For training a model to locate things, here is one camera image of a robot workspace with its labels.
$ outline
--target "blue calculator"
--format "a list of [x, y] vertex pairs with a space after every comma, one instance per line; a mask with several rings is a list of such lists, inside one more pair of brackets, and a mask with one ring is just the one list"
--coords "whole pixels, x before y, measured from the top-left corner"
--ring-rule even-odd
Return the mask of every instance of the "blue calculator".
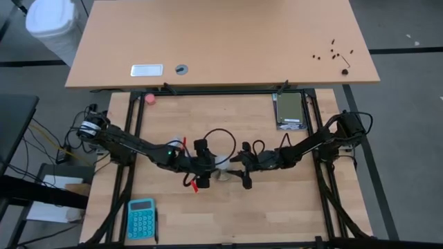
[[154, 199], [140, 199], [128, 204], [127, 237], [128, 239], [148, 239], [155, 235]]

